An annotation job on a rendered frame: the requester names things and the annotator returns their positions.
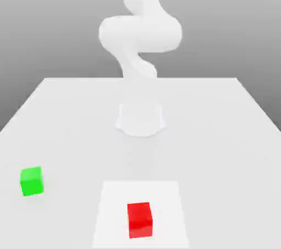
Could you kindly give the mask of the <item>small red cube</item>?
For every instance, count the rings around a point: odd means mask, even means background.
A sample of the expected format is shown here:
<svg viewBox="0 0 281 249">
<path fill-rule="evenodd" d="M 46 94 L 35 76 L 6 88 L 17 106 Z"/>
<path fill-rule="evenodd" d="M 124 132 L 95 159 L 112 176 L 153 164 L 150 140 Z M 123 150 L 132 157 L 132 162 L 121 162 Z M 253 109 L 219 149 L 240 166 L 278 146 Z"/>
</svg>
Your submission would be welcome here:
<svg viewBox="0 0 281 249">
<path fill-rule="evenodd" d="M 127 215 L 130 239 L 153 235 L 153 216 L 149 202 L 129 203 Z"/>
</svg>

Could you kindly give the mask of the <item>small green cube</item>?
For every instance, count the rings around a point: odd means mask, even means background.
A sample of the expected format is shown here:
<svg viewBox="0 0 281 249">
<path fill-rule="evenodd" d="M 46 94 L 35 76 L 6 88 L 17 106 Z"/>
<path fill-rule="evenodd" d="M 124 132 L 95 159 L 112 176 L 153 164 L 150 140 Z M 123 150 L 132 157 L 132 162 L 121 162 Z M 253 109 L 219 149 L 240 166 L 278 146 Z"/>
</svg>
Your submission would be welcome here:
<svg viewBox="0 0 281 249">
<path fill-rule="evenodd" d="M 40 166 L 25 168 L 20 172 L 20 186 L 23 196 L 31 196 L 44 192 L 43 173 Z"/>
</svg>

